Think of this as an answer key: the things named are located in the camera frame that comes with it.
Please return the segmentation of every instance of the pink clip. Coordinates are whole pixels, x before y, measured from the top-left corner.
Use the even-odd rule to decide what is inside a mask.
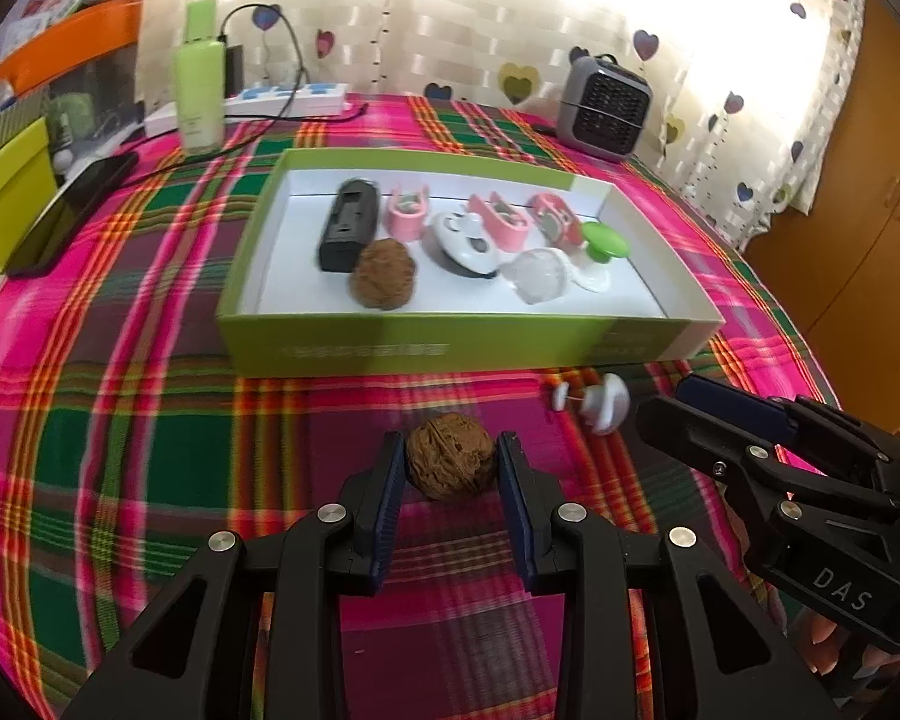
[[[400,187],[395,187],[386,201],[386,229],[401,244],[418,241],[423,236],[429,210],[430,187],[405,194],[400,194]]]
[[[530,223],[522,211],[506,202],[496,191],[490,193],[490,200],[471,194],[466,210],[482,217],[484,228],[501,250],[522,250],[530,232]]]
[[[559,194],[543,191],[530,200],[530,213],[553,245],[583,245],[583,230],[577,215]]]

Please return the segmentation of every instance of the space heater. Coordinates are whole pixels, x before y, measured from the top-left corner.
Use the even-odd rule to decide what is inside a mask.
[[[577,151],[620,161],[634,153],[653,93],[612,55],[581,56],[570,68],[557,139]]]

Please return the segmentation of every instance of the metal screw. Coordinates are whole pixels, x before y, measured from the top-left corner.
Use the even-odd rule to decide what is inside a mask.
[[[803,509],[799,507],[799,504],[796,504],[793,501],[780,501],[780,512],[790,519],[800,519],[803,517]]]
[[[697,543],[697,534],[689,528],[673,528],[672,531],[670,531],[670,541],[677,544],[677,546],[686,549]]]
[[[237,543],[237,536],[230,531],[217,531],[207,539],[207,545],[214,552],[226,552]]]
[[[560,515],[560,519],[565,519],[567,522],[580,522],[583,517],[586,517],[586,509],[578,503],[564,503],[560,504],[557,514]]]
[[[343,517],[346,517],[346,506],[338,503],[324,504],[317,509],[317,517],[320,522],[340,522]]]

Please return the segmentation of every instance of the walnut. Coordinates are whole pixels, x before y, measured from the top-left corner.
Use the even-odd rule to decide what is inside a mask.
[[[461,501],[490,487],[496,454],[480,422],[461,413],[444,413],[410,434],[407,466],[420,493],[437,501]]]
[[[410,300],[415,276],[416,263],[407,247],[394,238],[384,238],[360,252],[350,275],[350,289],[362,306],[389,311]]]

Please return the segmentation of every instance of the plaid bedsheet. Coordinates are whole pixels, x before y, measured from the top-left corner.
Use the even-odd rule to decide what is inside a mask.
[[[209,533],[279,531],[333,500],[386,430],[461,410],[516,430],[572,500],[631,530],[693,528],[749,576],[720,494],[645,447],[631,424],[593,437],[550,388],[600,370],[511,370],[314,380],[238,378],[214,309],[242,227],[285,148],[400,146],[533,162],[616,181],[664,234],[727,325],[689,362],[615,370],[635,398],[691,370],[762,395],[832,394],[803,339],[748,266],[639,165],[566,151],[509,110],[370,98],[348,124],[281,124],[239,153],[118,191],[52,275],[0,291],[0,664],[58,716],[122,630]],[[231,143],[260,127],[244,124]],[[138,175],[179,162],[175,137],[141,147]],[[541,718],[554,705],[562,600],[512,569],[499,498],[405,499],[389,581],[341,610],[355,720]],[[637,686],[650,716],[638,599]],[[258,671],[266,659],[261,631]]]

